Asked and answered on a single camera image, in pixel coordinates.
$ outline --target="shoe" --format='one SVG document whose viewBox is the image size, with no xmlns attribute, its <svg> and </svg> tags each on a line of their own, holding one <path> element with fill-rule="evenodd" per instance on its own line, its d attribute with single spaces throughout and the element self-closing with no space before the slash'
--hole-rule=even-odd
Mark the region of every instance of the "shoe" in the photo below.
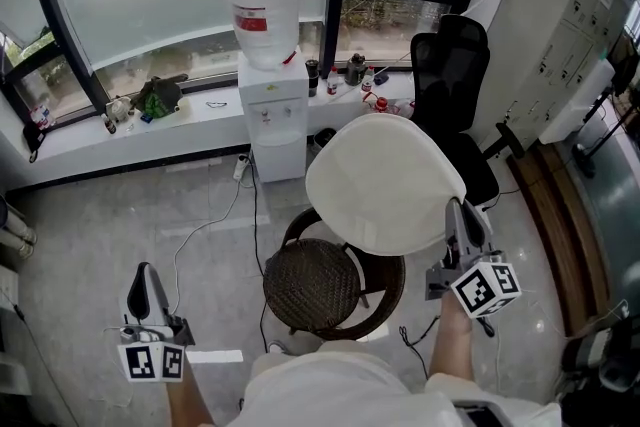
<svg viewBox="0 0 640 427">
<path fill-rule="evenodd" d="M 28 242 L 32 246 L 36 245 L 38 242 L 38 235 L 36 234 L 36 230 L 33 228 L 27 228 L 27 233 L 21 237 L 22 240 Z"/>
<path fill-rule="evenodd" d="M 269 342 L 267 350 L 269 351 L 269 354 L 286 354 L 287 356 L 292 355 L 291 351 L 289 351 L 289 349 L 287 349 L 287 347 L 282 342 L 278 342 L 277 340 Z"/>
<path fill-rule="evenodd" d="M 18 254 L 23 260 L 26 260 L 33 254 L 33 246 L 25 242 L 22 247 L 18 249 Z"/>
</svg>

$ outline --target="tiled floor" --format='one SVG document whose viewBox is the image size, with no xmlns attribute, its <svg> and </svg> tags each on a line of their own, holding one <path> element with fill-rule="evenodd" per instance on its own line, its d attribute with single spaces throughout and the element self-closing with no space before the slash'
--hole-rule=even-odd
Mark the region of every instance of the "tiled floor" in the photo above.
<svg viewBox="0 0 640 427">
<path fill-rule="evenodd" d="M 169 425 L 164 387 L 130 386 L 114 364 L 118 334 L 102 330 L 118 326 L 118 293 L 130 284 L 140 261 L 155 265 L 170 304 L 175 304 L 173 253 L 194 227 L 224 214 L 235 193 L 234 164 L 235 157 L 224 157 L 98 178 L 37 191 L 19 202 L 40 237 L 33 257 L 18 266 L 20 304 L 82 426 Z M 516 188 L 503 162 L 492 165 L 503 191 Z M 258 244 L 264 262 L 308 199 L 303 180 L 258 184 L 258 194 Z M 498 338 L 489 339 L 474 327 L 476 378 L 496 391 L 499 366 L 503 394 L 545 401 L 564 341 L 553 327 L 561 326 L 561 319 L 544 249 L 520 194 L 503 196 L 488 213 L 496 245 L 507 252 L 528 292 L 493 317 L 500 337 L 498 363 Z M 326 227 L 309 231 L 306 235 L 335 238 Z M 437 302 L 424 300 L 424 271 L 443 254 L 443 245 L 436 245 L 406 257 L 400 304 L 381 336 L 366 342 L 416 391 L 424 384 L 422 368 L 403 345 L 398 326 L 405 325 L 415 339 L 438 313 Z M 236 416 L 251 363 L 263 351 L 258 321 L 264 296 L 254 258 L 252 189 L 240 189 L 225 221 L 189 240 L 178 266 L 178 314 L 190 322 L 194 350 L 242 351 L 242 362 L 195 366 L 213 418 L 224 425 Z M 44 423 L 71 425 L 24 326 L 9 312 L 2 312 L 1 321 L 8 351 L 29 371 L 37 416 Z M 297 353 L 320 345 L 309 334 L 288 336 L 269 311 L 264 328 L 267 339 L 280 339 Z M 429 335 L 418 346 L 427 363 L 434 339 Z"/>
</svg>

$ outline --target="window sill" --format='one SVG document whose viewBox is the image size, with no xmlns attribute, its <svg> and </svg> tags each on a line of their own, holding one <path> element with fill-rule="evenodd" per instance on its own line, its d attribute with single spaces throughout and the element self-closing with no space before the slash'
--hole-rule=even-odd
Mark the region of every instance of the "window sill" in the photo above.
<svg viewBox="0 0 640 427">
<path fill-rule="evenodd" d="M 390 73 L 389 80 L 381 86 L 375 86 L 373 92 L 389 100 L 413 98 L 413 81 L 410 80 L 410 75 L 410 73 Z M 178 113 L 154 120 L 151 123 L 141 121 L 139 115 L 136 114 L 132 120 L 118 125 L 118 130 L 113 135 L 107 132 L 98 116 L 54 130 L 47 135 L 44 144 L 40 148 L 38 160 L 32 166 L 44 166 L 47 160 L 53 157 L 81 151 L 83 148 L 96 150 L 102 144 L 109 145 L 109 143 L 127 138 L 142 138 L 144 134 L 153 132 L 186 129 L 190 125 L 219 121 L 220 123 L 216 123 L 215 127 L 211 125 L 211 129 L 216 131 L 224 130 L 225 120 L 233 119 L 237 121 L 244 115 L 237 87 L 192 93 L 185 96 L 185 98 L 189 100 L 189 109 L 183 109 Z M 225 107 L 211 108 L 207 106 L 207 102 L 223 102 L 227 105 Z M 362 112 L 359 110 L 359 104 L 361 103 L 362 93 L 360 88 L 341 84 L 336 95 L 330 96 L 327 94 L 326 82 L 321 80 L 318 85 L 317 95 L 309 98 L 310 132 L 315 132 L 316 125 L 331 126 L 333 124 L 336 128 L 340 128 Z M 332 119 L 332 113 L 335 112 L 334 109 L 338 111 L 345 107 L 349 108 L 349 112 L 345 116 L 341 116 L 340 119 Z M 159 147 L 157 158 L 178 154 L 181 154 L 179 150 Z"/>
</svg>

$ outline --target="white cabinet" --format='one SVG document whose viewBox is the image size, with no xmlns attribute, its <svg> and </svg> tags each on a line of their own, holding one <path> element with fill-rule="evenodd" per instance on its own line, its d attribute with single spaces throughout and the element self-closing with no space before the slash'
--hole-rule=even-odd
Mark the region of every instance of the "white cabinet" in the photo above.
<svg viewBox="0 0 640 427">
<path fill-rule="evenodd" d="M 622 0 L 502 0 L 488 31 L 474 139 L 488 146 L 506 120 L 530 146 L 606 56 L 627 11 Z"/>
</svg>

